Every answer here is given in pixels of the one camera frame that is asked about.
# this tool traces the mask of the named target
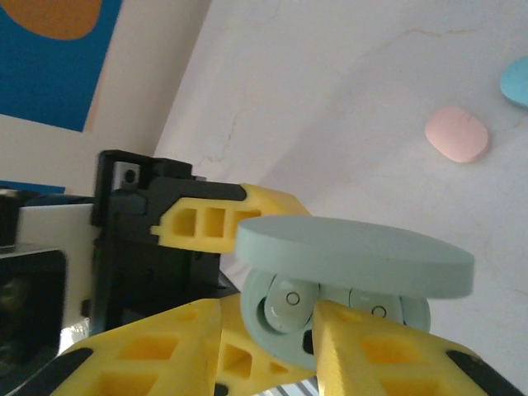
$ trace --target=white table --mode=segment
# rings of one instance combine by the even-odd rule
[[[498,86],[525,55],[526,0],[215,0],[157,155],[472,252],[474,293],[432,301],[432,332],[528,392],[528,111]],[[425,138],[452,104],[493,136],[476,163]]]

